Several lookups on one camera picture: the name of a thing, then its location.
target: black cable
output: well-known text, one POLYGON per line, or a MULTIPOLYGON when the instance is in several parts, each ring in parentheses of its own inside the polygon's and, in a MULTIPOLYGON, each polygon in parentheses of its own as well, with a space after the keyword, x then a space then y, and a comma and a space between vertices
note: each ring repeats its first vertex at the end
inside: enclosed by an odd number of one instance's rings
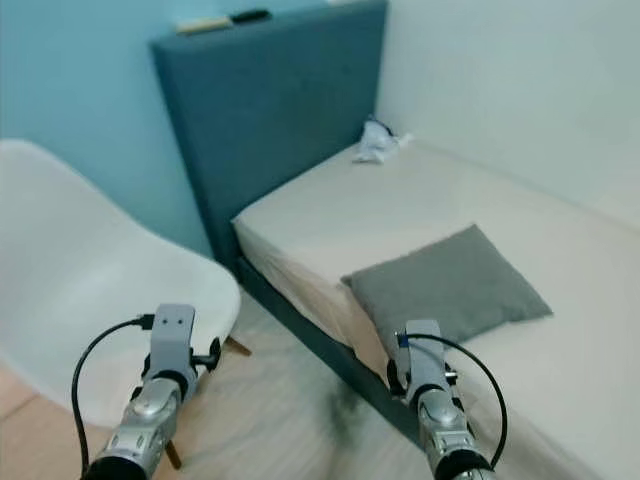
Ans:
POLYGON ((76 364, 76 369, 73 372, 73 380, 71 382, 71 407, 73 410, 73 420, 76 423, 76 429, 78 430, 78 440, 80 441, 80 455, 82 458, 82 473, 83 476, 88 468, 89 468, 89 447, 87 445, 87 435, 84 431, 84 423, 82 422, 82 415, 80 414, 80 406, 78 405, 78 379, 80 378, 80 371, 82 370, 82 366, 84 365, 85 360, 91 353, 91 351, 100 343, 106 336, 115 332, 116 330, 120 330, 124 327, 129 327, 132 325, 141 326, 143 329, 148 330, 151 328, 150 326, 153 324, 153 315, 143 315, 134 320, 129 320, 127 322, 122 322, 113 327, 105 330, 100 335, 98 335, 93 342, 89 344, 87 349, 84 351, 80 360, 76 364))
POLYGON ((504 446, 507 443, 507 405, 504 402, 504 397, 502 396, 502 391, 500 390, 500 386, 498 385, 498 382, 496 381, 493 374, 491 373, 491 370, 489 370, 489 368, 487 368, 487 366, 484 363, 482 363, 482 361, 478 357, 476 357, 473 353, 471 353, 469 350, 467 350, 461 345, 458 345, 456 342, 447 340, 446 338, 438 337, 436 335, 429 335, 427 333, 408 333, 408 334, 401 335, 401 337, 404 337, 407 339, 423 338, 426 340, 435 340, 437 342, 444 343, 445 345, 448 345, 449 347, 455 348, 456 350, 459 350, 462 353, 464 353, 467 357, 473 360, 476 363, 476 365, 478 365, 482 369, 482 371, 487 375, 487 377, 489 378, 489 381, 491 382, 491 385, 493 385, 493 389, 496 391, 498 402, 500 403, 500 414, 502 416, 502 428, 500 431, 500 441, 498 442, 498 447, 496 448, 496 452, 493 454, 493 458, 491 459, 491 468, 496 468, 496 465, 498 464, 498 460, 500 460, 500 456, 502 455, 502 451, 504 450, 504 446))

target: wooden chair leg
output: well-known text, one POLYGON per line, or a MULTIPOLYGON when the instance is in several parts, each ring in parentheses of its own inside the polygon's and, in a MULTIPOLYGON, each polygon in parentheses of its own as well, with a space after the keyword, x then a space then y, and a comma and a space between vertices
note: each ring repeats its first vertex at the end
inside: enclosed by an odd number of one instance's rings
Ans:
POLYGON ((244 355, 245 357, 250 357, 253 353, 251 350, 249 350, 247 347, 245 347, 243 344, 241 344, 231 336, 227 337, 227 340, 224 343, 231 350, 234 350, 235 352, 239 353, 240 355, 244 355))
POLYGON ((169 443, 167 443, 167 448, 165 449, 165 452, 167 452, 167 457, 169 457, 171 466, 173 466, 175 470, 180 470, 180 467, 182 467, 182 460, 180 460, 180 455, 178 455, 176 446, 173 444, 171 440, 169 440, 169 443))

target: light blue wall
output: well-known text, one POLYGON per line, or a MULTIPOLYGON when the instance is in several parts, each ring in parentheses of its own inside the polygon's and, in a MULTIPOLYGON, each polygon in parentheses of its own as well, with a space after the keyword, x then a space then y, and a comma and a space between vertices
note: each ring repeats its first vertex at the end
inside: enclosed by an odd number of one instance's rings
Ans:
MULTIPOLYGON (((322 0, 268 0, 274 12, 322 0)), ((148 50, 250 0, 1 0, 0 136, 30 139, 142 224, 210 255, 148 50)))

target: bed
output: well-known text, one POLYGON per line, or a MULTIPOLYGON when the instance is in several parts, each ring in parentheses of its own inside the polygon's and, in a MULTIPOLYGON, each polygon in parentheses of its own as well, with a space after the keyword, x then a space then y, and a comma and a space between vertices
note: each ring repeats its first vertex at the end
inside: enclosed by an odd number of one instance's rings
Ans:
POLYGON ((351 3, 154 43, 217 260, 415 442, 380 339, 340 279, 479 224, 555 312, 467 344, 514 413, 510 472, 529 462, 518 478, 632 478, 640 235, 419 140, 383 166, 354 165, 386 9, 351 3))

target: bed frame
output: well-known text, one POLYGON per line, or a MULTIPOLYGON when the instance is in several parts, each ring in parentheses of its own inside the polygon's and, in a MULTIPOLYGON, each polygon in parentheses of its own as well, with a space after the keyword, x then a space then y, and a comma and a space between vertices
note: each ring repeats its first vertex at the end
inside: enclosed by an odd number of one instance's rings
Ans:
POLYGON ((414 414, 243 257, 231 220, 357 141, 375 110, 387 4, 367 0, 154 42, 167 108, 216 260, 414 443, 414 414))

